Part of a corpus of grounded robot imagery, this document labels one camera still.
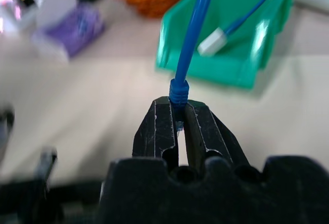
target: white table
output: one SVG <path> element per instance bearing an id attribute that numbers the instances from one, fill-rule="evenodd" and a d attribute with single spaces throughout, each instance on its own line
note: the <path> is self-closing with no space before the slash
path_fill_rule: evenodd
<path id="1" fill-rule="evenodd" d="M 0 103 L 16 112 L 2 177 L 32 172 L 43 146 L 58 150 L 53 182 L 104 176 L 111 160 L 131 155 L 152 100 L 168 94 L 171 74 L 154 70 L 159 21 L 115 0 L 100 7 L 108 31 L 71 64 L 41 59 L 28 38 L 0 37 Z M 276 154 L 329 168 L 328 41 L 329 16 L 294 8 L 253 91 L 190 79 L 190 99 L 207 103 L 260 169 Z"/>

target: green bin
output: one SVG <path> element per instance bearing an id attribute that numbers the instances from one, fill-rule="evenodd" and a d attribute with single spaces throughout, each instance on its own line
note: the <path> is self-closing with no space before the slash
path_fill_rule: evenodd
<path id="1" fill-rule="evenodd" d="M 181 47 L 196 0 L 181 0 L 163 17 L 156 65 L 176 71 Z M 260 0 L 212 0 L 198 45 L 217 27 L 225 29 Z M 267 0 L 228 38 L 216 55 L 202 57 L 194 49 L 189 76 L 226 85 L 252 88 L 259 69 L 266 67 L 276 34 L 283 30 L 293 0 Z"/>

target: blue crimp terminal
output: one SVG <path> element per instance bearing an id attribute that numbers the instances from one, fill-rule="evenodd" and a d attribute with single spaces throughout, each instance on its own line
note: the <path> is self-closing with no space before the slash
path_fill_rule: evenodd
<path id="1" fill-rule="evenodd" d="M 202 24 L 205 20 L 211 0 L 196 0 L 185 40 L 181 48 L 175 79 L 170 82 L 169 99 L 175 110 L 187 104 L 189 84 L 185 80 Z"/>

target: cable end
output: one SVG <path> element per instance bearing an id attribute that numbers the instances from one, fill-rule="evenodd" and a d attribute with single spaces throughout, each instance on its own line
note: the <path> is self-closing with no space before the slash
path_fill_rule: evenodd
<path id="1" fill-rule="evenodd" d="M 227 43 L 225 33 L 221 28 L 215 29 L 197 48 L 202 56 L 213 56 L 221 50 Z"/>
<path id="2" fill-rule="evenodd" d="M 170 81 L 169 100 L 174 109 L 182 109 L 187 104 L 190 86 L 185 80 L 183 86 L 178 86 L 175 79 Z"/>

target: white plug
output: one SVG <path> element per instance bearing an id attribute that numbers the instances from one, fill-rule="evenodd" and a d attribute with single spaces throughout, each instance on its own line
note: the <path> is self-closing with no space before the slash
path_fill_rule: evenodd
<path id="1" fill-rule="evenodd" d="M 206 39 L 204 39 L 197 48 L 202 56 L 213 56 L 221 50 L 227 43 L 225 33 L 221 28 L 215 29 Z"/>

